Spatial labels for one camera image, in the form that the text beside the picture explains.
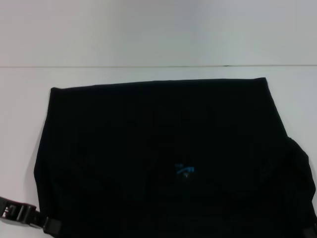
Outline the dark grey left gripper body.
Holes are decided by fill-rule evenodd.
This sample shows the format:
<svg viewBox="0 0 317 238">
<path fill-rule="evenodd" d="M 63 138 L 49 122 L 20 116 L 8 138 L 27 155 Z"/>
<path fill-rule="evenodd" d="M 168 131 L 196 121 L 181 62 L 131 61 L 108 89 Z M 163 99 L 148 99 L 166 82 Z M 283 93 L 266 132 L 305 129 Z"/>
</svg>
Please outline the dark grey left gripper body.
<svg viewBox="0 0 317 238">
<path fill-rule="evenodd" d="M 42 229 L 41 214 L 36 206 L 0 198 L 0 220 L 17 226 L 30 226 Z"/>
</svg>

